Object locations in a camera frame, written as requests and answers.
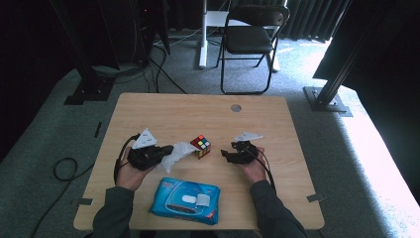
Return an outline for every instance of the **chair backrest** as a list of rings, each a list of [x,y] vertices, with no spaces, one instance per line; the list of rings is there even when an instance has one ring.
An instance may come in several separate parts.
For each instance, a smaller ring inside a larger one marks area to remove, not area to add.
[[[287,22],[289,15],[289,10],[284,6],[243,5],[229,12],[225,27],[229,26],[230,20],[237,20],[256,27],[278,26],[281,28]]]

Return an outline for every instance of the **cable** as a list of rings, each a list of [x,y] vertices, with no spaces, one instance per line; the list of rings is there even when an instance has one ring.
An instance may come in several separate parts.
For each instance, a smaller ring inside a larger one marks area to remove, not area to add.
[[[61,178],[57,173],[56,173],[56,169],[57,167],[65,161],[71,161],[74,163],[74,170],[72,172],[71,177],[69,178]],[[49,214],[49,212],[51,211],[51,209],[53,209],[53,207],[56,205],[56,203],[62,198],[62,196],[65,194],[65,192],[67,191],[67,189],[70,187],[71,182],[74,181],[75,179],[83,176],[84,174],[86,174],[88,171],[90,171],[93,166],[95,164],[93,163],[91,166],[89,166],[86,170],[84,170],[82,173],[80,173],[79,175],[76,175],[77,172],[77,167],[78,167],[78,163],[75,159],[73,158],[63,158],[59,161],[57,161],[54,166],[53,166],[53,176],[60,180],[60,181],[68,181],[67,185],[64,187],[64,189],[62,190],[61,194],[56,198],[56,200],[52,203],[52,205],[47,209],[47,211],[43,214],[43,216],[41,217],[41,219],[38,221],[36,227],[34,228],[31,237],[35,237],[35,235],[37,234],[38,229],[40,228],[41,223],[43,222],[44,218],[46,218],[46,216]]]
[[[151,79],[151,81],[152,81],[152,84],[154,85],[155,90],[157,90],[157,84],[155,82],[155,71],[154,71],[154,68],[152,67],[152,64],[151,64],[151,72],[152,72],[152,79]]]
[[[321,229],[318,229],[318,230],[316,230],[316,231],[318,231],[318,234],[319,234],[322,238],[325,238],[325,236],[324,236],[324,234],[322,233]]]
[[[129,162],[126,162],[126,163],[124,163],[124,165],[126,165],[126,164],[128,164]],[[122,168],[124,165],[121,165],[119,168],[118,168],[118,170],[120,169],[120,168]]]
[[[115,84],[124,84],[124,83],[128,83],[128,82],[131,82],[131,81],[134,81],[134,80],[136,80],[136,79],[138,79],[139,77],[141,77],[141,76],[144,76],[145,75],[145,73],[144,72],[142,72],[140,75],[138,75],[137,77],[134,77],[134,78],[131,78],[131,79],[127,79],[127,80],[125,80],[125,81],[115,81],[114,83]]]
[[[172,44],[169,44],[170,46],[175,46],[175,45],[177,45],[177,44],[179,44],[180,42],[183,42],[183,41],[185,41],[185,40],[201,40],[201,34],[200,35],[198,35],[197,33],[199,32],[199,31],[201,31],[202,30],[202,28],[200,28],[200,29],[198,29],[198,30],[196,30],[195,32],[193,32],[193,33],[191,33],[190,35],[188,35],[188,36],[172,36],[172,37],[169,37],[169,39],[170,40],[177,40],[176,42],[174,42],[174,43],[172,43]],[[219,30],[219,27],[217,27],[214,31],[212,31],[211,33],[209,33],[209,34],[207,34],[206,36],[207,36],[207,38],[209,38],[209,37],[211,37],[215,32],[217,32]],[[207,41],[208,42],[210,42],[212,45],[220,45],[220,43],[219,42],[216,42],[216,41],[214,41],[214,40],[209,40],[209,39],[207,39]],[[155,42],[154,43],[154,46],[156,46],[156,47],[162,47],[163,46],[163,44],[161,43],[161,41],[157,41],[157,42]]]
[[[121,158],[123,158],[123,155],[124,155],[124,152],[126,151],[127,145],[128,145],[131,141],[136,141],[137,139],[139,139],[139,137],[140,137],[140,134],[137,134],[136,136],[132,136],[132,137],[130,137],[130,138],[126,141],[126,143],[124,143],[123,148],[121,148],[120,155],[118,156],[118,160],[120,160],[120,161],[121,161]]]
[[[149,92],[151,92],[151,83],[149,82],[146,73],[143,75],[143,78],[145,79],[146,83],[148,84],[148,93],[149,93]]]
[[[130,8],[132,10],[134,10],[132,1],[130,1]],[[136,54],[136,51],[137,51],[137,34],[138,34],[137,33],[137,24],[136,24],[136,18],[135,18],[134,11],[132,11],[132,17],[133,17],[133,23],[134,23],[134,50],[133,50],[132,58],[131,58],[130,61],[133,61],[134,55]]]
[[[262,167],[265,169],[266,173],[268,174],[268,179],[269,179],[269,184],[271,185],[271,188],[274,190],[274,193],[276,193],[276,189],[275,189],[275,184],[274,184],[274,179],[272,178],[272,174],[271,174],[271,169],[269,168],[269,163],[268,163],[268,159],[266,158],[265,154],[257,149],[265,158],[266,160],[266,164],[268,166],[268,168],[265,166],[265,164],[263,162],[260,161],[260,159],[258,157],[256,157],[251,151],[249,151],[247,148],[243,148],[246,152],[250,153],[250,155],[252,155],[258,163],[260,163],[260,165],[262,165]]]
[[[151,62],[154,63],[158,68],[158,72],[157,72],[157,81],[156,81],[156,88],[157,88],[157,93],[158,93],[158,76],[160,74],[160,72],[162,71],[166,77],[179,89],[181,90],[183,93],[188,94],[184,89],[182,89],[182,87],[180,87],[167,73],[166,71],[163,70],[162,66],[164,64],[164,62],[166,61],[166,51],[160,47],[155,46],[155,48],[158,48],[159,50],[161,50],[163,52],[163,61],[161,63],[161,65],[158,65],[152,58],[150,58]]]
[[[226,5],[226,3],[227,2],[229,2],[229,4],[227,5],[227,9],[228,9],[228,11],[229,11],[229,9],[231,8],[231,1],[230,0],[225,0],[223,3],[222,3],[222,5],[219,7],[219,9],[217,10],[217,11],[221,11],[222,10],[222,8]],[[209,34],[207,34],[207,37],[209,37],[209,36],[211,36],[213,33],[215,33],[217,30],[219,29],[219,27],[217,27],[213,32],[211,32],[211,33],[209,33]],[[170,46],[174,46],[174,45],[176,45],[176,44],[178,44],[178,43],[180,43],[180,42],[182,42],[182,41],[185,41],[185,40],[187,40],[187,39],[191,39],[192,37],[194,37],[194,36],[197,36],[197,33],[199,32],[199,31],[201,31],[202,30],[202,28],[200,28],[200,29],[198,29],[198,30],[196,30],[195,32],[193,32],[193,33],[191,33],[190,35],[188,35],[188,36],[180,36],[180,39],[178,39],[178,41],[177,42],[175,42],[175,43],[172,43],[172,44],[169,44]],[[159,46],[159,47],[162,47],[162,44],[161,44],[161,40],[160,41],[157,41],[156,43],[154,43],[154,45],[155,46]]]
[[[137,75],[140,72],[144,72],[145,68],[147,66],[146,63],[142,63],[140,64],[139,62],[137,63],[138,66],[124,70],[124,71],[117,71],[117,72],[105,72],[105,71],[101,71],[98,69],[94,69],[94,71],[100,75],[100,76],[104,76],[104,77],[119,77],[119,76],[132,76],[132,75]]]

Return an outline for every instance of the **black folding chair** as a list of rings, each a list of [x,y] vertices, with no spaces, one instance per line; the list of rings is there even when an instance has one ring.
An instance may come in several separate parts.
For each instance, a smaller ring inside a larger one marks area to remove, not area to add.
[[[219,60],[222,61],[222,74],[220,88],[225,94],[263,94],[269,88],[272,66],[277,49],[279,33],[285,26],[289,17],[289,10],[284,6],[273,5],[243,5],[232,9],[226,18],[222,42],[220,44]],[[245,23],[245,26],[230,25],[236,20]],[[233,55],[262,55],[260,58],[225,58],[225,51]],[[258,67],[267,54],[272,52],[269,63],[269,73],[266,87],[261,91],[234,91],[224,89],[225,60],[259,60]]]

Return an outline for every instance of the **white tissue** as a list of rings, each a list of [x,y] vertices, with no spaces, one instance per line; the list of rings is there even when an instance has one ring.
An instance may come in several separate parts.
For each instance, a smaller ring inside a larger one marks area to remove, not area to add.
[[[189,143],[186,143],[186,142],[175,143],[173,145],[172,153],[168,156],[164,156],[163,159],[161,159],[161,162],[158,166],[164,167],[166,172],[169,174],[170,169],[172,168],[173,164],[175,164],[175,162],[188,156],[194,151],[198,151],[198,149]]]

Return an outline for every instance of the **person's right hand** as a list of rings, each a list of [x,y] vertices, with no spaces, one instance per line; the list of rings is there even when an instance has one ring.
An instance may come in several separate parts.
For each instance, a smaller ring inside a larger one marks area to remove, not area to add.
[[[145,171],[140,171],[134,168],[127,159],[127,157],[129,156],[129,152],[130,152],[130,147],[126,148],[123,161],[121,161],[120,163],[121,167],[119,169],[118,177],[117,177],[117,181],[115,185],[124,187],[132,191],[136,191],[142,184],[146,175],[150,171],[152,171],[155,167],[148,168]]]
[[[257,147],[259,150],[259,157],[253,160],[251,163],[247,165],[236,165],[244,174],[247,176],[248,181],[251,184],[254,184],[260,180],[266,180],[265,176],[265,169],[263,166],[257,161],[260,160],[265,165],[265,160],[263,160],[263,151],[264,148]]]

